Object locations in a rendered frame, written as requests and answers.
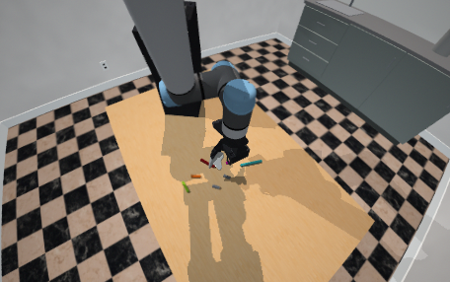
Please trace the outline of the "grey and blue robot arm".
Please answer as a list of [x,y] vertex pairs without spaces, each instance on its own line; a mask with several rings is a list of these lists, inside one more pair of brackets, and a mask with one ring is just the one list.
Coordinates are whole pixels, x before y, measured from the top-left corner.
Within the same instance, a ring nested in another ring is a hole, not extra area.
[[181,106],[219,97],[223,117],[212,121],[213,128],[222,136],[223,132],[231,139],[243,138],[249,128],[257,90],[249,81],[241,79],[228,61],[219,61],[210,71],[193,74],[185,0],[123,2],[162,79],[159,90],[164,105]]

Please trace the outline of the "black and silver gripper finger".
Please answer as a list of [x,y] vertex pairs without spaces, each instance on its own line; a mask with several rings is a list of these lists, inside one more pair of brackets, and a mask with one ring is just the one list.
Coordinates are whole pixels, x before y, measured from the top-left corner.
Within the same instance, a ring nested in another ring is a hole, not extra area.
[[224,154],[221,152],[219,143],[212,149],[210,154],[210,160],[209,160],[209,168],[211,168],[213,165],[218,169],[222,169],[221,161],[224,158]]

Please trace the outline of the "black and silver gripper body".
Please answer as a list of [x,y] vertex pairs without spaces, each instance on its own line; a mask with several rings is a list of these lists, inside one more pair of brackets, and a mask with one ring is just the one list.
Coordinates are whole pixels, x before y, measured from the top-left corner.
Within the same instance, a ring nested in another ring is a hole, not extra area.
[[[240,139],[231,139],[231,138],[228,138],[227,136],[225,136],[223,132],[222,132],[222,134],[224,137],[218,143],[219,143],[219,145],[221,145],[220,149],[222,151],[225,150],[224,152],[227,155],[226,161],[228,162],[229,166],[231,166],[231,164],[237,163],[245,158],[248,158],[249,153],[250,153],[250,148],[247,145],[249,143],[249,140],[247,139],[246,135]],[[226,139],[229,139],[229,141]],[[232,142],[230,142],[230,141],[232,141]],[[243,146],[243,149],[242,149],[242,146]],[[231,161],[230,161],[230,159],[231,159]]]

